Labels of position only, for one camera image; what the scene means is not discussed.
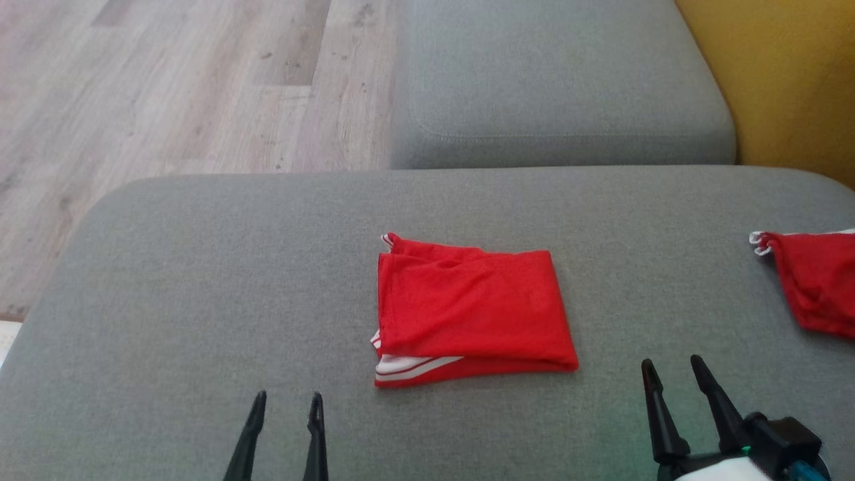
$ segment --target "folded garment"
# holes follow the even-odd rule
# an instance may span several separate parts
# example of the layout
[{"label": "folded garment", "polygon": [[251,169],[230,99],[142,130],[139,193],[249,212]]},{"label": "folded garment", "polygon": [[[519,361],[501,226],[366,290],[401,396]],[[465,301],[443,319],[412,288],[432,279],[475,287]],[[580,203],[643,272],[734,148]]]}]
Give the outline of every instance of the folded garment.
[{"label": "folded garment", "polygon": [[749,242],[759,256],[774,253],[784,295],[800,326],[855,338],[855,229],[752,232]]},{"label": "folded garment", "polygon": [[391,251],[378,263],[374,385],[578,369],[547,251],[484,252],[391,233],[383,240]]}]

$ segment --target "gray upholstery fabric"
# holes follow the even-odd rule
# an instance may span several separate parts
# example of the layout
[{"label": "gray upholstery fabric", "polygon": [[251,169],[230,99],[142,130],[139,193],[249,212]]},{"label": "gray upholstery fabric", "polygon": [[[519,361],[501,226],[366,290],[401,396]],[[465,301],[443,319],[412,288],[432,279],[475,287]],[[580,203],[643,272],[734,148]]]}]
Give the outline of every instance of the gray upholstery fabric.
[{"label": "gray upholstery fabric", "polygon": [[[754,229],[852,226],[855,193],[747,167],[180,177],[87,216],[0,370],[0,479],[218,479],[266,388],[259,480],[298,479],[313,390],[333,479],[653,479],[640,363],[695,452],[689,355],[855,478],[855,346],[800,330]],[[573,374],[374,388],[379,236],[549,249]]]},{"label": "gray upholstery fabric", "polygon": [[396,168],[734,162],[673,0],[403,4]]}]

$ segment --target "red folded cloth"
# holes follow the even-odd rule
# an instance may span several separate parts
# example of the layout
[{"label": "red folded cloth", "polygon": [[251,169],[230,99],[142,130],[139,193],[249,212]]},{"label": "red folded cloth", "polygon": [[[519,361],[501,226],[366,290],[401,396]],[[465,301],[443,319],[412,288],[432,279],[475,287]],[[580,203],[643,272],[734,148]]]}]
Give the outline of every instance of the red folded cloth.
[{"label": "red folded cloth", "polygon": [[855,338],[855,229],[753,232],[749,242],[759,256],[775,254],[784,295],[800,326]]},{"label": "red folded cloth", "polygon": [[579,368],[547,251],[383,240],[375,386]]}]

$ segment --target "gray ottoman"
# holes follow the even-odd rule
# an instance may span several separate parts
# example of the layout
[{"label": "gray ottoman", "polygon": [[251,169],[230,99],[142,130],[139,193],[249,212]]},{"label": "gray ottoman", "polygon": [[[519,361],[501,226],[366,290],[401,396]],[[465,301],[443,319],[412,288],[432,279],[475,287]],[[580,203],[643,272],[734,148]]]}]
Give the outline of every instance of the gray ottoman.
[{"label": "gray ottoman", "polygon": [[[301,476],[315,389],[333,479],[652,479],[645,357],[694,450],[716,448],[692,353],[853,479],[855,347],[800,330],[747,245],[853,218],[833,181],[733,166],[138,182],[82,223],[0,370],[0,479],[219,479],[261,388],[259,481]],[[375,389],[390,230],[549,249],[580,370]]]},{"label": "gray ottoman", "polygon": [[392,166],[733,163],[673,0],[405,0]]}]

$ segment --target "gray seat cushion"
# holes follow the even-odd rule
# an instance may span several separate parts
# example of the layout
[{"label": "gray seat cushion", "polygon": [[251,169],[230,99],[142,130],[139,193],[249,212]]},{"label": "gray seat cushion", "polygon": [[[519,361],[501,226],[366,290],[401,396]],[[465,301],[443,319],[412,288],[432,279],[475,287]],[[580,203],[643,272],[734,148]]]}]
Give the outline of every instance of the gray seat cushion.
[{"label": "gray seat cushion", "polygon": [[407,0],[402,16],[396,168],[734,163],[672,0]]},{"label": "gray seat cushion", "polygon": [[[800,330],[747,244],[853,218],[833,181],[733,166],[135,183],[81,224],[0,370],[0,479],[218,479],[261,388],[259,480],[301,475],[315,389],[333,479],[652,479],[645,357],[695,452],[716,448],[692,353],[853,479],[855,348]],[[387,231],[549,249],[580,370],[375,389]]]}]

